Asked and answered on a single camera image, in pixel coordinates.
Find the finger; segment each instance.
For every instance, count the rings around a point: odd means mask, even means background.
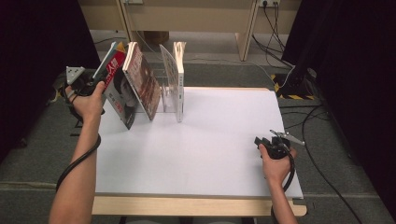
[[[71,87],[71,86],[68,86],[68,87],[66,87],[66,89],[64,90],[64,93],[65,93],[64,98],[67,98],[67,99],[70,100],[70,98],[73,96],[73,94],[74,94],[75,92],[72,90],[72,87]]]
[[[260,153],[262,154],[262,159],[263,160],[269,160],[270,156],[268,155],[267,148],[263,144],[259,144],[259,150]]]
[[[100,81],[96,85],[95,90],[93,91],[92,95],[97,96],[97,97],[102,97],[102,93],[103,93],[104,90],[105,90],[105,82],[104,81]]]
[[[292,156],[293,158],[296,158],[296,156],[297,156],[297,150],[294,149],[294,147],[291,147],[291,148],[290,148],[290,154],[291,154],[291,156]]]
[[[69,95],[69,93],[72,91],[72,87],[71,86],[67,86],[65,89],[64,89],[64,93],[66,93],[66,96],[68,96]]]

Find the wall socket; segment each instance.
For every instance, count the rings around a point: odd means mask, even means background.
[[[275,3],[277,3],[278,6],[280,4],[280,0],[266,0],[266,1],[267,1],[267,7],[274,7]],[[262,2],[264,2],[264,0],[260,0],[259,7],[262,7]]]

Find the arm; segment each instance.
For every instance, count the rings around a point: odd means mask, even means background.
[[[103,108],[100,82],[91,96],[79,96],[73,105],[83,117],[83,126],[72,161],[90,150],[98,138]],[[49,214],[49,223],[90,223],[96,183],[96,151],[73,169],[59,187]]]
[[[281,160],[273,160],[268,156],[267,149],[262,144],[259,145],[262,154],[262,170],[268,183],[273,202],[276,220],[281,223],[297,223],[288,199],[282,187],[283,180],[290,171],[290,161],[288,157]],[[290,154],[295,158],[297,152],[290,148]]]

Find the standing book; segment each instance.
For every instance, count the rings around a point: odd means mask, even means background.
[[[161,99],[161,87],[136,42],[128,44],[122,71],[148,118],[153,120]]]
[[[137,98],[122,71],[125,59],[126,50],[122,42],[113,42],[93,77],[106,79],[104,95],[129,130],[134,123]]]
[[[184,105],[184,66],[183,55],[186,42],[175,42],[173,46],[173,55],[163,46],[160,45],[163,56],[165,72],[168,78],[168,88],[171,94],[171,104],[176,113],[177,122],[183,120]]]

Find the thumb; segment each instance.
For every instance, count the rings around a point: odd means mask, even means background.
[[[259,144],[259,150],[260,150],[260,153],[262,154],[263,160],[266,161],[266,160],[270,159],[270,156],[268,155],[267,148],[263,144]]]
[[[104,81],[100,81],[96,85],[95,90],[93,91],[92,95],[101,96],[104,90],[105,90],[105,82]]]

